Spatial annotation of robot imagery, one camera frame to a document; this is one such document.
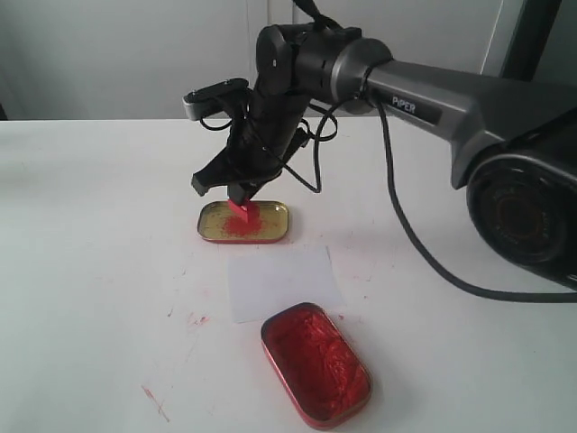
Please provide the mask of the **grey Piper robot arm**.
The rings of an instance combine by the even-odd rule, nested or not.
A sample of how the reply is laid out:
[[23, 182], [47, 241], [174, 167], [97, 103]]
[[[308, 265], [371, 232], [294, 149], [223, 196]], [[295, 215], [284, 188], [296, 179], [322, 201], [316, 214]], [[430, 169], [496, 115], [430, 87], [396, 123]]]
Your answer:
[[451, 183], [465, 189], [472, 222], [501, 257], [566, 287], [564, 293], [486, 290], [435, 259], [446, 281], [473, 295], [513, 302], [576, 300], [576, 91], [556, 85], [439, 69], [395, 60], [386, 45], [319, 18], [271, 25], [256, 43], [254, 85], [234, 78], [186, 95], [194, 121], [226, 113], [226, 146], [191, 180], [199, 194], [226, 187], [248, 202], [322, 134], [306, 130], [308, 108], [377, 110], [449, 142]]

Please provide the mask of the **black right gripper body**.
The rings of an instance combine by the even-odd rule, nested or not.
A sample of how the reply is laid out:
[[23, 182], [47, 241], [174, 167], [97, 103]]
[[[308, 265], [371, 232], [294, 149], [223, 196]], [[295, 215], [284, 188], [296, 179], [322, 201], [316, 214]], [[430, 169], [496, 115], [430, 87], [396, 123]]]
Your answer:
[[224, 150], [222, 185], [264, 183], [276, 178], [311, 97], [289, 91], [264, 95], [228, 85], [221, 95], [233, 115], [232, 137]]

